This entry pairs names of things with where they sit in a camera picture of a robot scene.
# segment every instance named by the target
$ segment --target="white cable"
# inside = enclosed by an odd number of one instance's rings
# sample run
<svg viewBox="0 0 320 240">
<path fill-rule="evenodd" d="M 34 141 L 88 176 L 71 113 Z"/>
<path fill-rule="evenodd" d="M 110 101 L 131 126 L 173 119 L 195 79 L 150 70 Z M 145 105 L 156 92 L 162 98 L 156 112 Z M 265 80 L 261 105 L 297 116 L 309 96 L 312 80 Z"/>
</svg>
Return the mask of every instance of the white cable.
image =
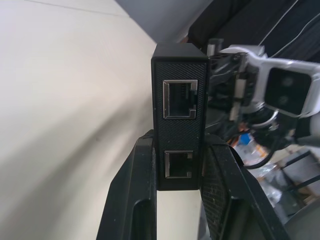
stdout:
<svg viewBox="0 0 320 240">
<path fill-rule="evenodd" d="M 282 15 L 282 17 L 280 17 L 280 19 L 276 22 L 276 24 L 273 26 L 273 28 L 271 28 L 271 30 L 265 35 L 265 37 L 262 39 L 262 41 L 259 43 L 258 46 L 260 46 L 264 40 L 266 40 L 266 38 L 272 33 L 272 31 L 276 28 L 276 26 L 278 26 L 278 24 L 281 22 L 281 20 L 287 15 L 287 13 L 296 5 L 296 3 L 299 0 L 296 0 L 291 7 L 289 7 L 289 9 Z"/>
<path fill-rule="evenodd" d="M 302 30 L 299 32 L 299 34 L 292 39 L 290 42 L 288 42 L 286 45 L 284 45 L 284 47 L 282 47 L 279 51 L 277 51 L 275 54 L 273 54 L 270 58 L 274 58 L 276 55 L 278 55 L 279 53 L 281 53 L 286 47 L 288 47 L 290 44 L 292 44 L 295 40 L 297 40 L 297 38 L 303 33 L 303 31 L 306 29 L 306 27 L 312 23 L 313 20 L 315 20 L 317 17 L 320 16 L 320 12 L 314 16 L 310 21 L 308 21 L 308 23 L 306 25 L 304 25 L 304 27 L 302 28 Z"/>
</svg>

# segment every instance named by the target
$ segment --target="black cable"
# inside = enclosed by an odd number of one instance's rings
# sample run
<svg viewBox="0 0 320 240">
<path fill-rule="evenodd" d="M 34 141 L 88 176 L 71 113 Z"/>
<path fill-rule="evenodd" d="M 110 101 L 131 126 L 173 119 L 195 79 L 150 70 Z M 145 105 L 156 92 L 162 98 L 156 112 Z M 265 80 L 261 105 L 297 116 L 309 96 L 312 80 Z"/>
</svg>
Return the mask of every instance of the black cable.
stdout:
<svg viewBox="0 0 320 240">
<path fill-rule="evenodd" d="M 281 139 L 281 137 L 278 136 L 274 140 L 268 156 L 266 156 L 262 161 L 258 162 L 257 164 L 253 164 L 253 165 L 245 165 L 244 167 L 247 169 L 258 169 L 258 168 L 261 168 L 262 166 L 266 165 L 270 161 L 272 156 L 275 154 L 275 152 L 278 148 L 278 145 L 280 143 L 280 139 Z"/>
</svg>

